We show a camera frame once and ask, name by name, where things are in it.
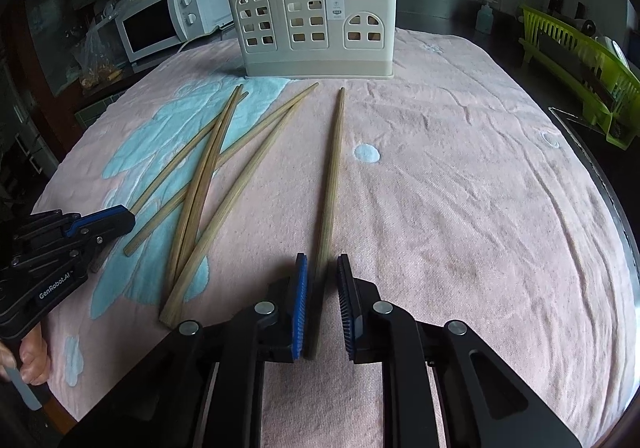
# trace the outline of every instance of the metal bolt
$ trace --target metal bolt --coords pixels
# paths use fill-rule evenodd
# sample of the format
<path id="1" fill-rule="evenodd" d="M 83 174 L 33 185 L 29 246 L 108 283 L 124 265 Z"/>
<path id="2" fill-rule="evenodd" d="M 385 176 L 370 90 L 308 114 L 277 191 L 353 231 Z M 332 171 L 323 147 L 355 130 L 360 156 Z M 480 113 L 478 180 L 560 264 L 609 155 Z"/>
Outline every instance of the metal bolt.
<path id="1" fill-rule="evenodd" d="M 193 321 L 182 322 L 180 324 L 180 327 L 178 327 L 178 332 L 182 336 L 193 336 L 196 332 L 198 332 L 199 328 L 200 326 L 198 325 L 197 322 L 193 322 Z"/>
<path id="2" fill-rule="evenodd" d="M 255 304 L 254 307 L 254 311 L 256 311 L 258 314 L 267 315 L 274 312 L 274 310 L 276 310 L 276 306 L 274 306 L 274 304 L 272 304 L 271 302 L 259 302 Z"/>
<path id="3" fill-rule="evenodd" d="M 447 327 L 456 336 L 462 336 L 466 333 L 466 325 L 463 322 L 454 321 L 447 325 Z"/>
<path id="4" fill-rule="evenodd" d="M 373 310 L 378 314 L 389 314 L 393 309 L 393 305 L 389 302 L 385 302 L 384 300 L 380 300 L 373 304 Z"/>

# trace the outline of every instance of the microwave window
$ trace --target microwave window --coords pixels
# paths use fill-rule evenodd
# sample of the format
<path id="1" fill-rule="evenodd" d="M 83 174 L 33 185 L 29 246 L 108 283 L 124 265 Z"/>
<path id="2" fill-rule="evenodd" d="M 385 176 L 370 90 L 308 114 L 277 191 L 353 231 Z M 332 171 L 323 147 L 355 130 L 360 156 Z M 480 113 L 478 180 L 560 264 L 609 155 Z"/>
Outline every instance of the microwave window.
<path id="1" fill-rule="evenodd" d="M 166 0 L 142 9 L 122 24 L 134 52 L 176 36 Z"/>

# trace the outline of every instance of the green dish rack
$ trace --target green dish rack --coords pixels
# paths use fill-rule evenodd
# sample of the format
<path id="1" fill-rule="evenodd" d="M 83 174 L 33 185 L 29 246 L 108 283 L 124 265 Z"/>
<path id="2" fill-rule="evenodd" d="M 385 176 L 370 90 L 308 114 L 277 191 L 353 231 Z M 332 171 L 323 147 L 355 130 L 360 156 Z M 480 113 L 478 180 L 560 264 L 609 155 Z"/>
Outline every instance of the green dish rack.
<path id="1" fill-rule="evenodd" d="M 597 41 L 552 16 L 521 6 L 524 13 L 524 62 L 535 58 L 550 72 L 565 82 L 582 100 L 582 116 L 591 125 L 598 125 L 607 141 L 626 150 L 640 133 L 640 81 L 618 57 Z M 612 110 L 600 100 L 586 82 L 580 82 L 554 60 L 540 51 L 538 31 L 551 36 L 558 44 L 576 54 L 612 95 Z"/>

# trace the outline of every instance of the food in plastic bag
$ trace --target food in plastic bag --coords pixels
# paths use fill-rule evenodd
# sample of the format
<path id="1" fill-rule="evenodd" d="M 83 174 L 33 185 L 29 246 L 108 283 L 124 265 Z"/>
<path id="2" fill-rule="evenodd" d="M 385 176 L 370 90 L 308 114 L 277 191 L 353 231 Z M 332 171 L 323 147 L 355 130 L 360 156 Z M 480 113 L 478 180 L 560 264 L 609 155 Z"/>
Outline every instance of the food in plastic bag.
<path id="1" fill-rule="evenodd" d="M 80 84 L 85 90 L 93 88 L 100 82 L 110 81 L 119 72 L 119 69 L 113 65 L 110 50 L 100 39 L 95 22 L 91 23 L 85 39 L 74 47 L 72 53 L 82 68 Z"/>

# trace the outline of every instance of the white microwave oven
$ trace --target white microwave oven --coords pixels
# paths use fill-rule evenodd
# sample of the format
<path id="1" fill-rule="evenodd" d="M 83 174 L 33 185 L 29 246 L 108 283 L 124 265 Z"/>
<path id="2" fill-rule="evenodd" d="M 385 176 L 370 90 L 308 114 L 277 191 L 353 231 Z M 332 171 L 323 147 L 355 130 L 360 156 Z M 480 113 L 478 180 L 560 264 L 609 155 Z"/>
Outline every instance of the white microwave oven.
<path id="1" fill-rule="evenodd" d="M 134 63 L 232 21 L 228 0 L 133 0 L 116 18 L 116 26 Z"/>

